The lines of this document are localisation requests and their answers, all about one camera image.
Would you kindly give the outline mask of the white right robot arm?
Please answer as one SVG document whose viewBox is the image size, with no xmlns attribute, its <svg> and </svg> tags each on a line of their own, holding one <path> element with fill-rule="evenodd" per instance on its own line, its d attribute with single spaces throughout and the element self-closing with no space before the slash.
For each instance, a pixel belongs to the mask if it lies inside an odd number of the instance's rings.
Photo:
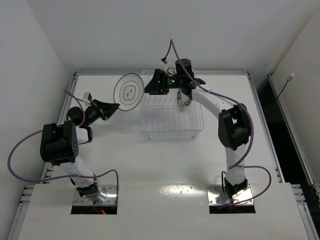
<svg viewBox="0 0 320 240">
<path fill-rule="evenodd" d="M 226 174 L 224 193 L 232 198 L 239 191 L 245 190 L 248 180 L 244 170 L 244 159 L 248 155 L 252 142 L 252 120 L 246 107 L 228 100 L 225 96 L 210 93 L 205 88 L 205 81 L 196 78 L 192 63 L 187 58 L 176 60 L 176 74 L 155 69 L 152 79 L 144 88 L 150 95 L 167 95 L 171 89 L 179 89 L 189 99 L 201 104 L 218 120 L 218 138 L 225 147 Z"/>
</svg>

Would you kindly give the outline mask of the white plate orange sunburst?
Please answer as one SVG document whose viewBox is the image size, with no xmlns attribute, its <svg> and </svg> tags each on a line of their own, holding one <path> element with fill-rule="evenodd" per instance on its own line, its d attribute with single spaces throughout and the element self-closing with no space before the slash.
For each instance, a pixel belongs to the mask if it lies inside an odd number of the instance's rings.
<svg viewBox="0 0 320 240">
<path fill-rule="evenodd" d="M 185 94 L 181 94 L 181 104 L 183 106 L 189 106 L 191 104 L 192 100 Z"/>
</svg>

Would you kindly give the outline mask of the white plate teal rim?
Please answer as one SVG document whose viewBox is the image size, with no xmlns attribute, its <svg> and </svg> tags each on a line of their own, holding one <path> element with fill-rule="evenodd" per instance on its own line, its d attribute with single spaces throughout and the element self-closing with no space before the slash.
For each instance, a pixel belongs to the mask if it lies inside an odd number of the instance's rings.
<svg viewBox="0 0 320 240">
<path fill-rule="evenodd" d="M 127 73 L 116 83 L 113 100 L 121 111 L 128 112 L 140 104 L 144 90 L 143 79 L 136 73 Z"/>
</svg>

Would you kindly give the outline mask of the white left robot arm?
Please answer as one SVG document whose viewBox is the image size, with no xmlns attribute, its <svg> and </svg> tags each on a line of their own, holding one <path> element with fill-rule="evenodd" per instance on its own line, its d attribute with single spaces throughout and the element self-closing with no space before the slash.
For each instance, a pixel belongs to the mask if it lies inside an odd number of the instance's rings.
<svg viewBox="0 0 320 240">
<path fill-rule="evenodd" d="M 88 142 L 93 139 L 90 125 L 98 119 L 108 120 L 120 107 L 118 103 L 106 103 L 96 99 L 89 102 L 86 110 L 74 106 L 67 112 L 67 120 L 61 124 L 45 124 L 42 130 L 40 156 L 46 163 L 62 168 L 75 186 L 78 194 L 94 203 L 107 198 L 95 173 L 89 170 L 79 157 L 77 128 L 85 130 Z"/>
</svg>

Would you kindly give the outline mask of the plate with dark green rim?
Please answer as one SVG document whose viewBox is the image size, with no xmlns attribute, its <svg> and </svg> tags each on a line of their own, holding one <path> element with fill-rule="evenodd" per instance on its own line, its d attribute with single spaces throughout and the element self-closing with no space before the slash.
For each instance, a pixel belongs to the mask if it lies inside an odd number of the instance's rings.
<svg viewBox="0 0 320 240">
<path fill-rule="evenodd" d="M 178 92 L 177 92 L 177 103 L 178 103 L 179 106 L 183 106 L 184 105 L 184 102 L 182 100 L 181 89 L 178 89 Z"/>
</svg>

